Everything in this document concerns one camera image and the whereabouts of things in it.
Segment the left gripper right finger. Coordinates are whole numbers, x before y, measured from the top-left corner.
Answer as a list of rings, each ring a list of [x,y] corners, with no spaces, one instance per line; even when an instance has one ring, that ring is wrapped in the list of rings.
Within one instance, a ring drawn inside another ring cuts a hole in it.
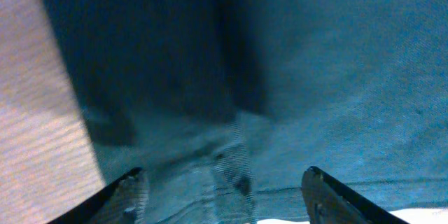
[[[301,189],[311,224],[409,224],[316,166],[304,172]]]

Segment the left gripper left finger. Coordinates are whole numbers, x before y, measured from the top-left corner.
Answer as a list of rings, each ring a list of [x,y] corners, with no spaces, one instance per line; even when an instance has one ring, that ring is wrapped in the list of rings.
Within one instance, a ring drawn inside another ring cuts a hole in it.
[[[49,224],[144,224],[149,182],[135,167]]]

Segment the black polo shirt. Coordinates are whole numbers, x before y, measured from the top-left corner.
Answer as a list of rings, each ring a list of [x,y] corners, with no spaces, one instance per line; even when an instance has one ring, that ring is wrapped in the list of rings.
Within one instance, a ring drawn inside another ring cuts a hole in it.
[[[447,0],[43,0],[101,177],[145,223],[306,216],[317,166],[447,205]]]

